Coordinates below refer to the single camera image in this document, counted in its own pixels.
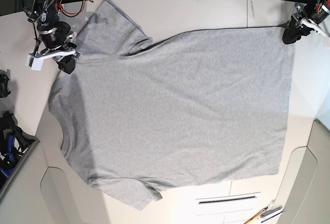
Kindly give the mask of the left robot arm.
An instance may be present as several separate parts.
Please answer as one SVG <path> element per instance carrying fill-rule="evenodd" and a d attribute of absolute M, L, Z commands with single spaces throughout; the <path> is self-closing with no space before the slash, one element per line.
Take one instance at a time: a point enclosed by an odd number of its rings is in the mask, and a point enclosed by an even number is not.
<path fill-rule="evenodd" d="M 329 32 L 320 27 L 320 24 L 329 17 L 329 0 L 304 1 L 305 4 L 299 2 L 294 4 L 294 13 L 289 21 L 282 25 L 285 29 L 282 36 L 284 44 L 293 44 L 312 31 L 326 38 L 329 37 Z"/>

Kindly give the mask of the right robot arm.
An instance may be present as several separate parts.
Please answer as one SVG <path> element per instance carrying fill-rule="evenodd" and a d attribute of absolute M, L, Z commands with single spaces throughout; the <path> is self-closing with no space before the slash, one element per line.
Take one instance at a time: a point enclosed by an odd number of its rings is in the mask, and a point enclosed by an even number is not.
<path fill-rule="evenodd" d="M 80 57 L 76 45 L 72 43 L 71 26 L 60 20 L 58 13 L 61 0 L 27 0 L 24 12 L 28 22 L 32 23 L 35 46 L 27 55 L 26 65 L 31 70 L 39 71 L 47 59 L 54 60 L 58 68 L 71 74 L 75 69 L 75 61 Z"/>

